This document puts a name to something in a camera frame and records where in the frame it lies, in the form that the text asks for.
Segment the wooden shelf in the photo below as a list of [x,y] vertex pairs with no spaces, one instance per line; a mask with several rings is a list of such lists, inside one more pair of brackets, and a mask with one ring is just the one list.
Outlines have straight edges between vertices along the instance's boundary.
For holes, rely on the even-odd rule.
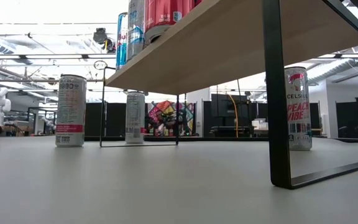
[[[285,65],[358,45],[357,19],[337,2],[282,0]],[[205,0],[106,83],[178,95],[264,71],[262,1]]]

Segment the poster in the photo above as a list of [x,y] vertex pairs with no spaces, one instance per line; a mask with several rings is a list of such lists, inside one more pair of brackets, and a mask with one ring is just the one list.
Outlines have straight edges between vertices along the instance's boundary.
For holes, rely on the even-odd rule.
[[[176,124],[176,103],[163,101],[147,104],[147,131],[149,136],[174,136]],[[195,103],[179,103],[179,132],[181,136],[192,136],[195,133]]]

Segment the table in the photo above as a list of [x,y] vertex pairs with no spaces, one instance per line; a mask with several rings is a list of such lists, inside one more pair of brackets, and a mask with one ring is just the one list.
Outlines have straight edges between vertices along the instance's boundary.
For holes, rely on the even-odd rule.
[[[358,172],[281,189],[270,183],[268,148],[56,148],[50,136],[0,138],[0,223],[358,223]],[[358,143],[316,138],[310,152],[290,154],[293,174],[303,175],[358,162]]]
[[[203,1],[107,85],[179,95],[264,72],[262,3]],[[338,0],[281,0],[281,11],[285,65],[358,45],[358,20]]]

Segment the energy drink can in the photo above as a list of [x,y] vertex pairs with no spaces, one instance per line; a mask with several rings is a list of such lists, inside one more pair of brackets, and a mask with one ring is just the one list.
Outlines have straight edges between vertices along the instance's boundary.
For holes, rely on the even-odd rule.
[[127,61],[143,50],[144,0],[129,1]]
[[82,146],[85,133],[86,79],[78,75],[61,75],[58,96],[56,146]]
[[145,96],[143,93],[127,94],[125,142],[142,144],[144,140]]
[[194,0],[145,0],[145,44],[149,45],[194,8]]
[[288,140],[290,150],[309,151],[311,123],[308,75],[303,67],[285,69],[287,92]]
[[127,62],[127,41],[128,41],[128,13],[123,12],[118,15],[117,32],[117,58],[116,70],[122,68]]

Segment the black metal frame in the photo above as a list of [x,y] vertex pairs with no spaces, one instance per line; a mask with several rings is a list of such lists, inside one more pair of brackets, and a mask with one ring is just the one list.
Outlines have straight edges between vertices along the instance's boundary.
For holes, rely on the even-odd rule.
[[[358,31],[358,20],[338,0],[321,0]],[[358,0],[352,0],[358,7]],[[288,144],[280,0],[263,0],[265,69],[269,115],[270,178],[273,185],[297,189],[358,170],[358,162],[291,177]]]
[[175,135],[175,144],[125,144],[125,145],[118,145],[118,146],[104,146],[103,145],[103,139],[106,137],[104,136],[104,123],[106,122],[106,119],[104,117],[104,87],[106,86],[106,69],[115,70],[116,68],[112,67],[105,67],[103,69],[103,90],[102,90],[102,112],[100,117],[100,135],[99,135],[99,146],[100,147],[139,147],[139,146],[177,146],[179,144],[179,95],[177,95],[177,121],[175,124],[176,129],[176,135]]

